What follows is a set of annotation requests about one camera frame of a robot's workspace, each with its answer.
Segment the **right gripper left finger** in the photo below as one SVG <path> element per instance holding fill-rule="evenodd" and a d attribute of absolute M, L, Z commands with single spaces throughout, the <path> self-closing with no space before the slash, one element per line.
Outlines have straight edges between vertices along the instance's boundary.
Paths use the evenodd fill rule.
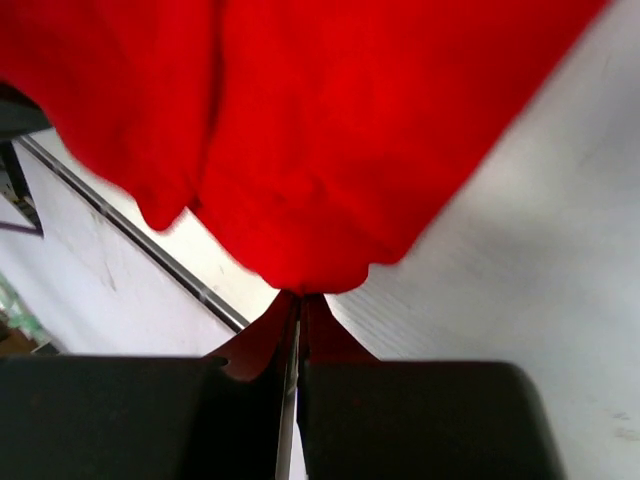
<path fill-rule="evenodd" d="M 297 298 L 204 357 L 7 356 L 5 479 L 285 479 Z"/>

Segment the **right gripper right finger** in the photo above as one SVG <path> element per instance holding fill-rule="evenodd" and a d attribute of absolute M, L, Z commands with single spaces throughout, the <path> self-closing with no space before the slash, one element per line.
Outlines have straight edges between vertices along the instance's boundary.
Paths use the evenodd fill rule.
<path fill-rule="evenodd" d="M 298 425 L 312 479 L 561 479 L 541 398 L 500 361 L 383 361 L 321 295 L 300 311 Z"/>

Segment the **red t shirt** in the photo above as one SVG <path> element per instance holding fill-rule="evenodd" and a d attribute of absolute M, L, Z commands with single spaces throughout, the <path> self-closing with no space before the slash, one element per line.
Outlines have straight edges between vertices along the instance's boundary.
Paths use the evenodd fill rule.
<path fill-rule="evenodd" d="M 5 1 L 1 79 L 278 289 L 399 262 L 601 1 Z"/>

